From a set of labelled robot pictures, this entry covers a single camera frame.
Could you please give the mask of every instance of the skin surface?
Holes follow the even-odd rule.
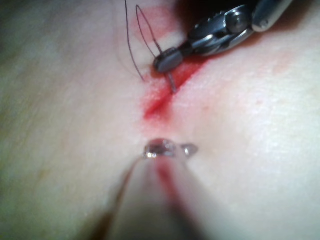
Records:
[[[152,138],[199,147],[190,170],[247,240],[319,239],[319,0],[295,1],[270,31],[209,59],[173,97],[165,126],[143,120],[153,82],[133,66],[123,1],[30,2],[0,5],[1,239],[101,239]],[[153,56],[136,4],[166,13],[150,19],[172,25],[158,28],[163,49],[191,22],[180,1],[128,1],[146,74]]]

